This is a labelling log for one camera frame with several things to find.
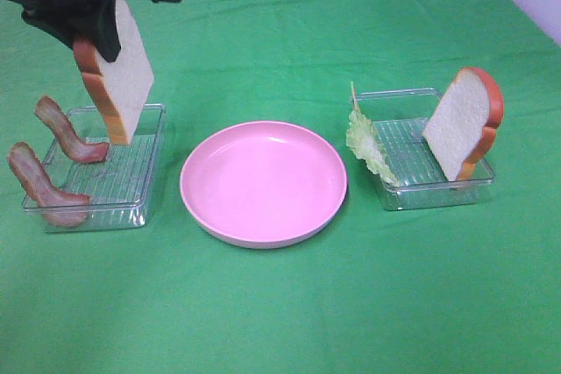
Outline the bread slice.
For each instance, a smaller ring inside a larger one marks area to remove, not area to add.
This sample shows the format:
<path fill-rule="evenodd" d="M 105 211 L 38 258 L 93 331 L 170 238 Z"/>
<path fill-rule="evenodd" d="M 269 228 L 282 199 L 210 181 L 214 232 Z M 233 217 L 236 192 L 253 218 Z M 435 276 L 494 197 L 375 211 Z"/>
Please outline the bread slice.
<path fill-rule="evenodd" d="M 75 62 L 93 103 L 102 115 L 110 142 L 128 145 L 154 83 L 136 20 L 126 0 L 116 0 L 120 52 L 108 62 L 93 42 L 80 35 L 73 44 Z"/>
<path fill-rule="evenodd" d="M 501 89 L 487 71 L 480 67 L 458 71 L 423 130 L 447 180 L 472 177 L 494 144 L 503 112 Z"/>

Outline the bacon strip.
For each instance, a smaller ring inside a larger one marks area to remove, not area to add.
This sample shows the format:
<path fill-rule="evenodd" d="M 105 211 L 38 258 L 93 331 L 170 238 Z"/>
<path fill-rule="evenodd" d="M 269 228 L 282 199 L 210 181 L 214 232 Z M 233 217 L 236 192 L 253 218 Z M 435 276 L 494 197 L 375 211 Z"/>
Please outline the bacon strip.
<path fill-rule="evenodd" d="M 40 207 L 60 208 L 89 205 L 88 195 L 68 193 L 57 188 L 27 143 L 14 144 L 6 159 L 22 188 Z M 53 211 L 44 213 L 43 217 L 53 226 L 73 228 L 87 221 L 89 213 L 87 211 Z"/>
<path fill-rule="evenodd" d="M 107 142 L 87 143 L 82 140 L 51 97 L 42 96 L 36 103 L 34 114 L 50 129 L 62 151 L 74 162 L 91 164 L 105 161 L 110 145 Z"/>

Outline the green lettuce leaf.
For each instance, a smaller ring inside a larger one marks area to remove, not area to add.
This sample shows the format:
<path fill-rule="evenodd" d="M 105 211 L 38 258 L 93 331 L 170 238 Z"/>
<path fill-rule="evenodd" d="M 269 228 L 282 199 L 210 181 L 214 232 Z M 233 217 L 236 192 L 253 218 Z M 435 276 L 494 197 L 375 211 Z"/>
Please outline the green lettuce leaf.
<path fill-rule="evenodd" d="M 349 115 L 345 142 L 356 159 L 365 161 L 366 167 L 371 173 L 377 174 L 391 186 L 399 186 L 397 176 L 387 163 L 386 151 L 380 142 L 373 122 L 361 112 L 358 105 L 353 106 Z"/>

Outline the clear left plastic tray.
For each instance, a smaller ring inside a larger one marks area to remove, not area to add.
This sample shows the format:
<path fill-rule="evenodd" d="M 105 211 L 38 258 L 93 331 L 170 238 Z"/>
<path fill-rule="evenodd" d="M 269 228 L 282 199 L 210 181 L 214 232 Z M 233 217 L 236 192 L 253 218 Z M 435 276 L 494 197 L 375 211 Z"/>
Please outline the clear left plastic tray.
<path fill-rule="evenodd" d="M 27 195 L 23 211 L 47 233 L 144 226 L 158 184 L 165 117 L 164 105 L 145 105 L 131 143 L 111 145 L 101 163 L 76 163 L 53 139 L 42 159 L 51 182 L 63 191 L 88 195 L 89 205 L 42 208 Z"/>

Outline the clear plastic tray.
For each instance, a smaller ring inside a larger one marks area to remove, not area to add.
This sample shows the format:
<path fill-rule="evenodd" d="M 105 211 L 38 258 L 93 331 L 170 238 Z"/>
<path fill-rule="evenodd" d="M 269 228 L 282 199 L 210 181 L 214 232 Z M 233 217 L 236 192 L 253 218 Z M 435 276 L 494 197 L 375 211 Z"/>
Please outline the clear plastic tray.
<path fill-rule="evenodd" d="M 101 163 L 76 163 L 53 139 L 42 159 L 51 182 L 63 191 L 88 195 L 89 205 L 42 208 L 27 195 L 23 211 L 47 233 L 144 226 L 158 184 L 165 117 L 164 105 L 145 105 L 131 143 L 111 145 Z"/>
<path fill-rule="evenodd" d="M 494 171 L 485 160 L 468 181 L 448 181 L 432 155 L 423 130 L 442 94 L 435 88 L 358 92 L 361 112 L 378 132 L 394 187 L 374 177 L 381 206 L 390 211 L 471 205 L 491 200 Z"/>

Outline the green tablecloth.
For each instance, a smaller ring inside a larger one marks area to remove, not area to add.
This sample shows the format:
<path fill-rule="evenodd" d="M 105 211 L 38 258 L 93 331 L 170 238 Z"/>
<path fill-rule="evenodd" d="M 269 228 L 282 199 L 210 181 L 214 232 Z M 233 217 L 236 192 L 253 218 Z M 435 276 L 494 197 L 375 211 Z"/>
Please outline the green tablecloth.
<path fill-rule="evenodd" d="M 140 229 L 49 235 L 1 168 L 4 373 L 557 373 L 560 51 L 509 0 L 130 0 L 167 107 Z M 489 72 L 505 114 L 487 202 L 388 212 L 344 143 L 351 87 L 445 88 Z M 347 196 L 318 235 L 228 245 L 185 209 L 208 135 L 310 128 Z"/>

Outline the pink round plate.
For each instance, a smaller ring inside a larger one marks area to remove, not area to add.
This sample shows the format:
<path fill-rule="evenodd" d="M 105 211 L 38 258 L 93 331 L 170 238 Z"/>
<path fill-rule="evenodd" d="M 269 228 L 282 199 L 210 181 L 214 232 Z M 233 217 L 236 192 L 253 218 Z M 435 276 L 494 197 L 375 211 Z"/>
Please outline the pink round plate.
<path fill-rule="evenodd" d="M 347 175 L 336 149 L 314 131 L 253 121 L 202 141 L 181 169 L 181 198 L 213 237 L 251 249 L 300 243 L 344 203 Z"/>

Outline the yellow cheese slice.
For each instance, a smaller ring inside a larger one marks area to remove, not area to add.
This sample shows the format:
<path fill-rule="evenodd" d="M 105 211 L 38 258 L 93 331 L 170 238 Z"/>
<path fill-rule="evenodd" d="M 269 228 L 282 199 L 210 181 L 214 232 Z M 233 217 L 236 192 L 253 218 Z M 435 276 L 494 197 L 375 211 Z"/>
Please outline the yellow cheese slice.
<path fill-rule="evenodd" d="M 355 88 L 355 85 L 354 85 L 353 81 L 351 81 L 351 92 L 352 92 L 352 109 L 353 109 L 353 112 L 357 115 L 360 115 L 361 114 L 361 109 L 359 107 L 359 99 L 358 99 L 357 91 L 356 91 L 356 88 Z"/>

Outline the clear right plastic tray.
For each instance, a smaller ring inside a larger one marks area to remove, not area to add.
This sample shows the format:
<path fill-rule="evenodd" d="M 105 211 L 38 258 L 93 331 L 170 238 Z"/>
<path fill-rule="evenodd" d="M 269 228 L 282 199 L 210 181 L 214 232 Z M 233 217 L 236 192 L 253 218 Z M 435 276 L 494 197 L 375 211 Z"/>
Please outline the clear right plastic tray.
<path fill-rule="evenodd" d="M 432 155 L 423 130 L 442 94 L 435 88 L 358 92 L 361 112 L 378 132 L 394 187 L 374 177 L 381 206 L 390 211 L 471 205 L 491 200 L 494 171 L 485 160 L 468 181 L 448 181 Z"/>

